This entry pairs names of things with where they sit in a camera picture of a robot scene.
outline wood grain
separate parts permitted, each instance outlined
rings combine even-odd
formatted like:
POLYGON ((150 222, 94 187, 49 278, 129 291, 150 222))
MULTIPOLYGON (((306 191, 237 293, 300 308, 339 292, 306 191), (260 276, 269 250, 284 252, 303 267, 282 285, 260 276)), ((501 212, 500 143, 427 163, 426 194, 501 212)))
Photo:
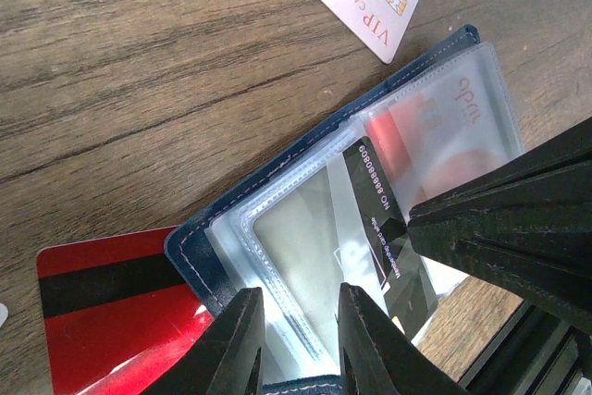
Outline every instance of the wood grain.
MULTIPOLYGON (((318 0, 0 0, 0 393, 51 391, 43 247, 181 223, 463 23, 496 45, 532 148, 592 115, 591 12, 421 0, 385 66, 318 0)), ((471 279, 422 350, 458 377, 517 303, 471 279)))

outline white stitching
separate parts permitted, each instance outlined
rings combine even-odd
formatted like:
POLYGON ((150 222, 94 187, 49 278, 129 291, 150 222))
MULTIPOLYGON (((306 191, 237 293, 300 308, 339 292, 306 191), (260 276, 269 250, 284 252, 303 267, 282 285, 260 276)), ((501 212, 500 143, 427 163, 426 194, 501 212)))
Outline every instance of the white stitching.
MULTIPOLYGON (((399 88, 402 84, 402 82, 407 79, 408 77, 410 77, 412 74, 414 74, 415 71, 417 71, 419 68, 423 67, 425 64, 429 63, 430 61, 432 61, 435 57, 438 57, 439 55, 441 55, 442 53, 444 53, 445 51, 448 51, 450 48, 452 48, 453 45, 455 45, 456 43, 460 42, 462 39, 464 39, 467 36, 471 36, 473 38, 473 42, 476 43, 477 39, 475 38, 475 35, 473 34, 472 31, 467 31, 465 34, 463 34, 461 37, 457 38, 455 41, 449 43, 447 46, 445 46, 444 48, 442 48, 440 51, 438 51, 437 53, 433 54, 432 56, 430 56, 427 60, 425 60, 424 62, 422 62, 420 65, 418 65, 417 67, 415 67, 414 69, 412 69, 411 71, 409 71, 405 76, 403 76, 402 78, 400 78, 399 80, 397 80, 391 87, 389 87, 391 90, 394 90, 396 88, 399 88)), ((327 126, 326 128, 324 128, 322 131, 320 131, 316 136, 314 136, 308 143, 306 143, 305 146, 303 146, 303 148, 301 148, 298 153, 296 153, 294 155, 294 157, 292 159, 295 159, 296 157, 298 157, 304 150, 306 150, 308 147, 310 147, 310 144, 313 143, 314 141, 316 141, 318 138, 320 138, 321 136, 323 136, 327 131, 329 130, 333 130, 333 128, 335 127, 336 124, 339 124, 341 121, 343 121, 343 119, 351 116, 353 113, 355 113, 356 111, 358 111, 360 108, 368 105, 369 103, 371 103, 372 101, 374 101, 380 94, 383 94, 386 90, 382 89, 380 90, 378 93, 374 94, 372 97, 370 97, 368 100, 364 101, 363 103, 359 104, 358 106, 356 106, 353 110, 350 110, 348 113, 346 113, 345 115, 343 115, 343 117, 338 121, 338 122, 334 122, 331 125, 327 126)), ((267 178, 262 178, 261 180, 259 180, 256 184, 252 185, 253 188, 257 188, 259 185, 261 185, 267 178)), ((212 222, 212 219, 214 219, 215 217, 217 217, 218 215, 220 215, 221 213, 225 212, 227 208, 229 208, 230 206, 232 206, 234 203, 236 203, 242 196, 244 196, 244 194, 246 193, 246 190, 243 191, 241 194, 239 194, 238 196, 236 196, 232 201, 230 201, 229 204, 225 205, 224 208, 218 210, 214 215, 208 217, 205 221, 202 221, 201 224, 199 224, 196 228, 194 228, 192 231, 189 232, 189 234, 183 238, 181 240, 181 242, 179 243, 179 251, 181 253, 181 256, 183 258, 183 260, 187 263, 187 265, 190 267, 190 269, 193 271, 193 273, 195 273, 195 275, 197 276, 197 278, 202 282, 203 286, 205 287, 205 289, 210 293, 210 295, 212 295, 212 297, 214 298, 214 300, 218 303, 218 305, 220 307, 224 307, 224 305, 218 300, 218 298, 214 295, 214 293, 210 290, 210 288, 205 284, 204 279, 202 278, 202 276, 200 275, 200 273, 195 269, 195 267, 193 267, 193 264, 189 261, 189 258, 187 257, 187 255, 183 252, 183 245, 185 244, 185 242, 187 241, 188 238, 190 238, 191 236, 193 236, 193 234, 200 228, 204 227, 206 224, 210 224, 210 222, 212 222)))
POLYGON ((339 384, 326 383, 326 384, 314 384, 313 386, 304 386, 302 388, 294 388, 294 389, 289 389, 289 390, 280 390, 279 392, 267 392, 264 395, 280 395, 280 394, 294 393, 294 392, 298 392, 300 390, 308 390, 308 389, 315 389, 315 388, 339 388, 339 389, 342 389, 342 387, 339 384))

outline wallet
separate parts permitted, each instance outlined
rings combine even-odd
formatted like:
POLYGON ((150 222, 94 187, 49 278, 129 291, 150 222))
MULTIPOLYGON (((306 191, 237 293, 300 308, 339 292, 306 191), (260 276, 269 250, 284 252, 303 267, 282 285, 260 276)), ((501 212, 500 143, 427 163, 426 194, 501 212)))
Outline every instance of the wallet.
POLYGON ((464 274, 413 251, 410 209, 523 152, 493 47, 465 25, 173 231, 166 255, 214 316, 263 289, 265 392, 340 393, 340 282, 421 339, 464 274))

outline red card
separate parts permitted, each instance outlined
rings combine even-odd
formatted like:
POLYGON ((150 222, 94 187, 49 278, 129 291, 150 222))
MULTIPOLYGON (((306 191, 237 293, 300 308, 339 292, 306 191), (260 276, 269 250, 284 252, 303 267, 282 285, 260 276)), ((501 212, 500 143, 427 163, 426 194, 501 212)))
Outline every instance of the red card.
POLYGON ((55 395, 136 394, 213 317, 164 254, 173 228, 42 250, 37 274, 55 395))

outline black magnetic stripe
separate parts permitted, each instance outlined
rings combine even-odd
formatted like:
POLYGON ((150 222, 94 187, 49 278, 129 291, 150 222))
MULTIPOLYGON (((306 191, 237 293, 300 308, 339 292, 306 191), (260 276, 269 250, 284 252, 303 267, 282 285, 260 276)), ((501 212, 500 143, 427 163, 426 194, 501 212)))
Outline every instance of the black magnetic stripe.
POLYGON ((43 317, 69 314, 183 284, 163 253, 41 278, 43 317))

